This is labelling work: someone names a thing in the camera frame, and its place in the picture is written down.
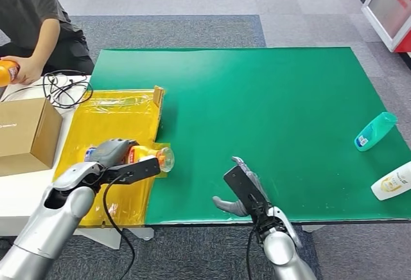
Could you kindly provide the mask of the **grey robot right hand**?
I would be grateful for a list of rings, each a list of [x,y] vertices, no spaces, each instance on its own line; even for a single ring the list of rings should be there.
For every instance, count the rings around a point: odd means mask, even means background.
[[[256,174],[249,169],[240,157],[232,157],[236,166],[225,173],[223,179],[238,198],[235,202],[213,196],[213,202],[219,209],[239,217],[250,216],[253,223],[265,220],[272,207]]]

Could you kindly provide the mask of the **person's hand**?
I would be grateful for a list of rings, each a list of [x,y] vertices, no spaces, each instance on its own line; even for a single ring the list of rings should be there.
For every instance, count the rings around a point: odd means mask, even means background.
[[[40,57],[32,55],[28,58],[7,56],[1,60],[11,61],[20,66],[18,73],[11,81],[12,84],[20,83],[28,85],[39,79],[43,71],[45,61]]]

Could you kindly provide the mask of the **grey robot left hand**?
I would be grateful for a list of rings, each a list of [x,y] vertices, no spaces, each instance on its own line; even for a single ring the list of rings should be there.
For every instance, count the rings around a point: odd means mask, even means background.
[[[136,140],[109,139],[97,147],[88,148],[84,162],[97,162],[104,168],[124,164],[130,148],[137,145]]]

